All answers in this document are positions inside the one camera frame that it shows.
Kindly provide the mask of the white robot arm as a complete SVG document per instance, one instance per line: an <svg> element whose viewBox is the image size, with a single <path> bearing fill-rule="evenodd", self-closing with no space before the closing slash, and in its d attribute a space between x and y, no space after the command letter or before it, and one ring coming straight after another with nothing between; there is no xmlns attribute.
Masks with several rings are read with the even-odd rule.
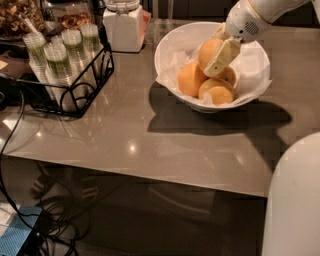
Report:
<svg viewBox="0 0 320 256"><path fill-rule="evenodd" d="M284 13L320 0L239 0L213 36L222 40L204 65L214 77ZM261 256L320 256L320 133L308 135L280 158L268 192Z"/></svg>

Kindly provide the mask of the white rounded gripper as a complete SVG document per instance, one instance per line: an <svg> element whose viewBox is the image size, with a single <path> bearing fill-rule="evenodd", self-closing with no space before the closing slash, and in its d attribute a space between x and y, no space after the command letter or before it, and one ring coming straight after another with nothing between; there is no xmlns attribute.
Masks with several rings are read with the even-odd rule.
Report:
<svg viewBox="0 0 320 256"><path fill-rule="evenodd" d="M206 66L205 75L218 75L239 55L241 43L257 40L269 28L270 24L255 11L250 0L239 0L230 10L226 22L221 23L212 35L223 43Z"/></svg>

